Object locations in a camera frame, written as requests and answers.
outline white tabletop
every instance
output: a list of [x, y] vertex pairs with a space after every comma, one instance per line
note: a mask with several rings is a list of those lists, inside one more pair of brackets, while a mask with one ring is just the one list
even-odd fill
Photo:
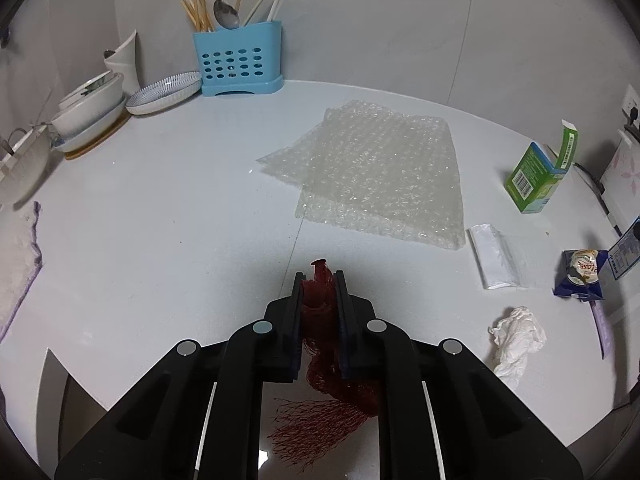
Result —
[[[543, 237], [553, 257], [616, 240], [575, 170], [542, 213], [521, 215], [502, 183], [530, 139], [443, 105], [287, 82], [272, 95], [197, 97], [133, 118], [96, 150], [61, 164], [34, 197], [42, 204], [44, 268], [0, 345], [8, 420], [32, 456], [46, 446], [36, 440], [36, 412], [47, 349], [108, 409], [181, 339], [212, 344], [261, 318], [316, 258], [344, 270], [350, 293], [371, 300], [379, 317], [412, 338], [437, 344], [455, 337], [483, 360], [492, 352], [487, 328], [509, 307], [528, 306], [548, 341], [529, 359], [520, 398], [564, 444], [610, 410], [612, 359], [600, 358], [588, 305], [553, 297], [553, 269], [546, 289], [487, 291], [468, 244], [447, 251], [294, 217], [300, 191], [262, 174], [255, 159], [290, 145], [326, 108], [351, 99], [447, 120], [466, 228], [490, 222], [508, 234]], [[370, 421], [364, 436], [349, 441], [360, 458], [342, 469], [339, 448], [322, 460], [344, 474], [377, 470], [376, 431]], [[318, 465], [313, 476], [323, 471]]]

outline wall socket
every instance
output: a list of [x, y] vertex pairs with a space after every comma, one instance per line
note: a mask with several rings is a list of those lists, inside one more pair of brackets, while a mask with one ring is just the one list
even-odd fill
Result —
[[[626, 117], [629, 117], [631, 113], [631, 108], [637, 108], [640, 111], [640, 97], [638, 97], [638, 93], [634, 90], [634, 88], [629, 85], [626, 87], [625, 99], [622, 101], [622, 111], [625, 113]], [[640, 126], [640, 117], [638, 117], [634, 124], [636, 128]]]

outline blue utensil holder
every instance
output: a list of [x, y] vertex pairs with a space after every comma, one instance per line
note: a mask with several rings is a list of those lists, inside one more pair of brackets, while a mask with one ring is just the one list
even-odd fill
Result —
[[227, 92], [271, 94], [284, 85], [280, 74], [281, 22], [196, 32], [193, 43], [204, 96]]

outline purple strip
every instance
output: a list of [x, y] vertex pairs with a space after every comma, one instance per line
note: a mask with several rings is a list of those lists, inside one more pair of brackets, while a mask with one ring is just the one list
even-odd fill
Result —
[[600, 302], [590, 301], [589, 304], [591, 305], [591, 313], [593, 314], [593, 319], [596, 320], [596, 328], [598, 329], [598, 337], [600, 338], [600, 351], [602, 352], [602, 358], [606, 359], [606, 357], [611, 352], [612, 346], [611, 327], [609, 326], [609, 322], [604, 315], [604, 311]]
[[24, 287], [24, 291], [22, 292], [22, 295], [20, 296], [20, 298], [18, 298], [18, 301], [14, 306], [14, 311], [12, 312], [11, 317], [9, 318], [9, 321], [7, 321], [5, 326], [3, 326], [0, 329], [1, 331], [0, 342], [2, 342], [2, 340], [4, 339], [4, 336], [6, 335], [7, 331], [9, 330], [9, 327], [11, 326], [11, 323], [14, 320], [15, 314], [18, 312], [18, 309], [20, 308], [22, 302], [24, 301], [24, 298], [27, 297], [27, 294], [29, 293], [31, 285], [33, 285], [33, 282], [36, 280], [36, 277], [38, 276], [38, 274], [40, 273], [40, 269], [42, 268], [42, 251], [38, 246], [38, 236], [36, 234], [36, 226], [38, 225], [39, 219], [40, 219], [40, 202], [34, 202], [33, 203], [33, 224], [31, 225], [31, 248], [33, 248], [33, 251], [36, 253], [36, 257], [33, 261], [34, 268], [31, 271], [31, 275], [29, 276], [27, 285]]

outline red mesh bag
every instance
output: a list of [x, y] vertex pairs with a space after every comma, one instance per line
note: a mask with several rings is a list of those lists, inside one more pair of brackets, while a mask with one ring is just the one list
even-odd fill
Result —
[[273, 452], [304, 470], [340, 444], [369, 417], [378, 414], [373, 381], [345, 381], [338, 366], [339, 321], [334, 276], [326, 260], [317, 260], [314, 278], [302, 282], [300, 326], [311, 362], [306, 380], [333, 399], [284, 401], [276, 412], [280, 426], [270, 434]]

